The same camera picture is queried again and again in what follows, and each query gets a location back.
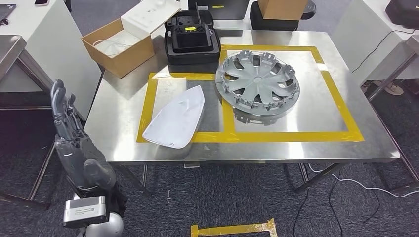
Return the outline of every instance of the yellow tape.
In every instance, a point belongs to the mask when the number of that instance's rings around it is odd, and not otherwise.
[[[233,107],[224,99],[222,99],[224,133],[234,133],[234,113]]]
[[[157,83],[156,79],[152,79],[154,74],[148,77],[147,91],[145,93],[143,111],[141,113],[140,126],[138,128],[137,142],[147,142],[143,138],[143,133],[147,126],[151,123],[153,117],[154,101],[156,100]]]
[[[266,45],[222,45],[220,62],[227,57],[227,50],[260,50],[260,51],[309,51],[315,61],[323,64],[319,51],[313,46],[266,46]],[[259,143],[259,142],[361,142],[364,138],[356,125],[345,101],[341,97],[330,73],[321,70],[331,96],[342,116],[348,131],[334,132],[236,132],[233,107],[222,99],[223,132],[197,132],[191,142],[197,143]],[[215,80],[215,74],[195,73],[151,73],[144,100],[143,111],[138,129],[137,142],[147,142],[142,133],[150,124],[157,84],[161,79]]]
[[[337,109],[339,110],[340,115],[342,116],[343,121],[345,122],[345,125],[348,128],[348,131],[353,136],[351,139],[357,140],[359,142],[364,141],[364,137],[359,131],[359,128],[351,115],[351,112],[349,111],[348,107],[345,104],[345,101],[340,95],[339,90],[337,89],[335,82],[332,79],[332,76],[328,71],[321,71],[321,73],[323,78],[325,79],[325,83],[330,91],[330,94],[332,95],[333,100],[335,101]]]
[[[274,219],[270,219],[267,223],[241,225],[241,226],[212,227],[212,228],[206,228],[206,229],[198,229],[198,225],[192,225],[191,237],[220,236],[220,235],[256,233],[256,232],[265,232],[265,231],[269,231],[269,234],[271,235],[271,237],[278,237],[278,234],[276,233]]]
[[[319,51],[314,46],[274,46],[274,45],[233,45],[233,44],[223,44],[221,46],[222,50],[259,50],[259,51],[309,51],[313,55],[316,63],[324,63],[322,57],[320,56]],[[227,52],[225,56],[222,54],[220,56],[220,62],[224,61],[227,57]]]

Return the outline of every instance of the gray carpet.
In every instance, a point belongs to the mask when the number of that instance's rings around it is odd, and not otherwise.
[[[118,18],[138,0],[73,0],[72,15],[83,35]],[[331,32],[350,2],[316,0],[318,12],[303,21],[300,30]],[[406,155],[419,154],[419,99],[410,93],[395,97],[381,94],[374,102],[378,113],[393,132]],[[26,196],[42,164],[55,131],[49,111],[0,112],[0,182],[1,189]],[[140,166],[130,169],[138,176]],[[200,228],[263,223],[274,218],[280,237],[291,237],[294,220],[305,193],[296,194],[301,184],[296,164],[204,165],[183,169],[181,165],[151,165],[144,198],[130,182],[118,174],[129,197],[125,237],[186,237],[190,226]],[[353,178],[366,186],[386,189],[409,182],[400,161],[387,164],[350,164],[341,177]],[[313,187],[295,227],[298,237],[338,237],[340,229],[329,206],[334,184],[329,177]],[[331,204],[345,237],[419,236],[418,195],[394,198],[339,182]],[[0,201],[0,236],[72,237],[75,232],[61,226],[64,202],[72,196],[56,154],[52,157],[36,200],[51,205],[47,211],[32,210]],[[230,235],[229,237],[268,237],[269,233]]]

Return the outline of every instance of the robotic arm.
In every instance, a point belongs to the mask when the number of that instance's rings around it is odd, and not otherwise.
[[[66,202],[63,224],[81,229],[83,237],[119,237],[127,198],[115,172],[95,147],[76,117],[72,94],[65,98],[63,81],[51,89],[51,107],[57,130],[55,148],[78,198]]]

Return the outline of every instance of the silver hubcap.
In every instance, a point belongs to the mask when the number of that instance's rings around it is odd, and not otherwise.
[[[227,57],[215,83],[227,102],[255,115],[283,113],[299,96],[294,69],[270,53],[244,50]]]

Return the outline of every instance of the black bag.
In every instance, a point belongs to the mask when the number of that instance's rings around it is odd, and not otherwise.
[[[394,24],[419,29],[419,0],[391,0],[385,12]]]

